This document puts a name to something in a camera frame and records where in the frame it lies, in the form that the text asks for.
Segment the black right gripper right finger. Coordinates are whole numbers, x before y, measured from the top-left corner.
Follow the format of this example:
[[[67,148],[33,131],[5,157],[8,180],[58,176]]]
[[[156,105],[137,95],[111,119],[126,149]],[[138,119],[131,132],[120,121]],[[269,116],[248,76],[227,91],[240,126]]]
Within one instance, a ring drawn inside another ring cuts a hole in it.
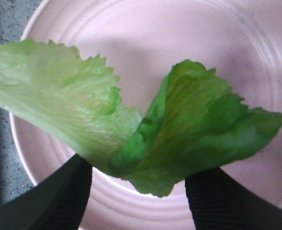
[[[282,230],[282,209],[220,168],[190,175],[185,188],[198,230]]]

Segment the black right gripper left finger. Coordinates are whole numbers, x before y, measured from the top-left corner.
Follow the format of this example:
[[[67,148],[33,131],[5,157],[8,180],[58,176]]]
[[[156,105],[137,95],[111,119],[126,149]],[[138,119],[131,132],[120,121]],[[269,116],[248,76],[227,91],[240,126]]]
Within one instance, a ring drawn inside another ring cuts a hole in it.
[[[0,230],[77,230],[91,184],[92,166],[75,154],[36,187],[0,206]]]

